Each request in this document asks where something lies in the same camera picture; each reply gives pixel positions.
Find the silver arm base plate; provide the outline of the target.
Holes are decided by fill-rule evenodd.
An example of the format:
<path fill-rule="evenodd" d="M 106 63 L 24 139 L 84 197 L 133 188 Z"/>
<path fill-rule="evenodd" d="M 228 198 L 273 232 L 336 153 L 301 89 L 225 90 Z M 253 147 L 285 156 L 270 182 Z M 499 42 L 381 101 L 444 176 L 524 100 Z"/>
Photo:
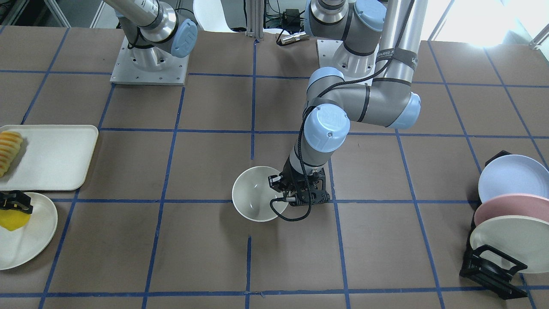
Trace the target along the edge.
<path fill-rule="evenodd" d="M 317 40 L 319 66 L 337 68 L 343 73 L 344 80 L 358 80 L 376 72 L 376 55 L 379 45 L 370 55 L 361 56 L 351 54 L 340 40 Z"/>
<path fill-rule="evenodd" d="M 157 47 L 129 49 L 125 37 L 110 82 L 118 85 L 184 86 L 189 58 L 188 55 L 174 57 Z"/>

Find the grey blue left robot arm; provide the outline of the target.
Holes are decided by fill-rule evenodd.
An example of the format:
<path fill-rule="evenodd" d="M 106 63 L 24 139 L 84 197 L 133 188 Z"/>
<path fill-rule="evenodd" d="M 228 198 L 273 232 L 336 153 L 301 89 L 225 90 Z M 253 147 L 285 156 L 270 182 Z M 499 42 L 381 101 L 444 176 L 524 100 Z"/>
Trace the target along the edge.
<path fill-rule="evenodd" d="M 411 88 L 417 68 L 426 0 L 310 0 L 305 31 L 341 41 L 354 58 L 374 55 L 373 73 L 346 81 L 341 64 L 310 76 L 300 133 L 283 171 L 269 177 L 282 194 L 274 205 L 326 203 L 324 164 L 344 143 L 351 122 L 408 129 L 420 114 L 420 97 Z"/>

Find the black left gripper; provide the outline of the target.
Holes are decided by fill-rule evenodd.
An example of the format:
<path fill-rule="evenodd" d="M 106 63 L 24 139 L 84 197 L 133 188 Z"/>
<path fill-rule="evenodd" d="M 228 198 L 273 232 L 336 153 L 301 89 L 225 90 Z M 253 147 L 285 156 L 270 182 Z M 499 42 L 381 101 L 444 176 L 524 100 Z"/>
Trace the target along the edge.
<path fill-rule="evenodd" d="M 330 196 L 324 168 L 314 167 L 307 176 L 301 172 L 300 166 L 296 170 L 287 160 L 280 174 L 268 177 L 269 187 L 282 194 L 276 201 L 288 202 L 291 206 L 327 203 Z"/>

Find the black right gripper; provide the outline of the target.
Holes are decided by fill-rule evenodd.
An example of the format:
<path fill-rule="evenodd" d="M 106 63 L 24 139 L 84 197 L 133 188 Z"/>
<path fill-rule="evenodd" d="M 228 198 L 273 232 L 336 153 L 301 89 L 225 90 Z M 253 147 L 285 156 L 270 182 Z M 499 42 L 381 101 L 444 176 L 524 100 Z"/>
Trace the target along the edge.
<path fill-rule="evenodd" d="M 33 213 L 31 197 L 22 191 L 10 191 L 0 193 L 0 209 L 16 210 L 25 214 Z"/>

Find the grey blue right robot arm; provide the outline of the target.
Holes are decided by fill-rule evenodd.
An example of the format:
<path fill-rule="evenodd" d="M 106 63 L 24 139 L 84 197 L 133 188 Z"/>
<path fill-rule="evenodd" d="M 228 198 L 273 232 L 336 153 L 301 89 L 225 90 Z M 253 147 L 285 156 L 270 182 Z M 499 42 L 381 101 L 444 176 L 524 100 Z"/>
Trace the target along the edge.
<path fill-rule="evenodd" d="M 139 40 L 147 46 L 157 47 L 173 57 L 184 58 L 195 46 L 198 27 L 194 14 L 181 20 L 176 10 L 165 2 L 158 0 L 103 0 L 114 8 L 118 18 L 129 20 L 129 43 L 137 48 Z M 6 141 L 1 140 L 1 176 L 7 171 L 19 152 L 22 139 L 15 131 L 8 131 Z M 19 190 L 1 192 L 1 212 L 17 211 L 26 215 L 33 213 L 31 197 Z"/>

